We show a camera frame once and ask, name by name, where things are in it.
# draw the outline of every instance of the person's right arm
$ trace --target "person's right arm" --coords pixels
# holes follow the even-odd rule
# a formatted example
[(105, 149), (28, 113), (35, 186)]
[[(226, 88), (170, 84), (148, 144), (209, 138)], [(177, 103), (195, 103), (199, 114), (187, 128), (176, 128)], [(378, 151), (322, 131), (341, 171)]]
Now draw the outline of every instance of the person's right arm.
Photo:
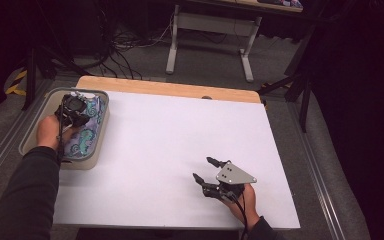
[[(245, 189), (239, 197), (239, 204), (244, 207), (247, 218), (248, 240), (284, 240), (283, 236), (274, 231), (263, 216), (259, 216), (255, 207), (256, 197), (251, 184), (245, 184)], [(235, 203), (223, 202), (232, 214), (245, 224), (242, 212)]]

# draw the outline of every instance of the white desk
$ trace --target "white desk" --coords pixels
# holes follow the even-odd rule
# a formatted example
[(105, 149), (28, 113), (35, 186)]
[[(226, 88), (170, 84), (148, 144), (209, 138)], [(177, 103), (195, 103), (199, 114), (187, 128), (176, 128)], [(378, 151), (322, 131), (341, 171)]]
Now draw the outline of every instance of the white desk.
[(272, 227), (300, 227), (262, 104), (108, 94), (110, 118), (98, 163), (88, 171), (61, 171), (54, 223), (240, 229), (192, 177), (195, 172), (217, 183), (220, 169), (206, 162), (211, 156), (232, 160), (258, 179), (258, 212)]

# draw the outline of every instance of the forearm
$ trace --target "forearm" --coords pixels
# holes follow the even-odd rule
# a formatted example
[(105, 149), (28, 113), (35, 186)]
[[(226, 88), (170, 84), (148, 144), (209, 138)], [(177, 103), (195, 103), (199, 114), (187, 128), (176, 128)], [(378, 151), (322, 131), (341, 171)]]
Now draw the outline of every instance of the forearm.
[(260, 217), (257, 224), (254, 225), (248, 234), (248, 240), (284, 240), (285, 238), (274, 231), (264, 217)]
[(0, 200), (0, 239), (49, 239), (58, 184), (55, 151), (29, 151)]

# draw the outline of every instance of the person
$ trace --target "person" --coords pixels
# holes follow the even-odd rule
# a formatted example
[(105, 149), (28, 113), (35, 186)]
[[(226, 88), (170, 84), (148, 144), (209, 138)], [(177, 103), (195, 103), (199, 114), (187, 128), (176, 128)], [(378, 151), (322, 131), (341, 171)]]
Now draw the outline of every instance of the person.
[[(76, 131), (68, 129), (63, 135), (63, 142)], [(39, 122), (37, 147), (23, 157), (0, 199), (0, 239), (50, 239), (59, 186), (58, 134), (59, 122), (55, 115), (47, 116)], [(236, 204), (223, 203), (244, 223)], [(245, 185), (239, 203), (242, 207), (244, 203), (246, 206), (248, 240), (283, 239), (264, 217), (257, 214), (255, 191), (250, 184)]]

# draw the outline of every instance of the person's left hand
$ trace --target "person's left hand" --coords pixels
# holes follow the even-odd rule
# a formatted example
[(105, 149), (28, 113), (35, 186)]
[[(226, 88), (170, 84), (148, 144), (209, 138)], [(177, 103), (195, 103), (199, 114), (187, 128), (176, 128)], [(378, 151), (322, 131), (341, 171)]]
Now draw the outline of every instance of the person's left hand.
[[(78, 129), (69, 128), (62, 136), (66, 143), (73, 133)], [(58, 149), (59, 121), (55, 115), (49, 115), (39, 122), (36, 133), (37, 146), (50, 147), (55, 151)]]

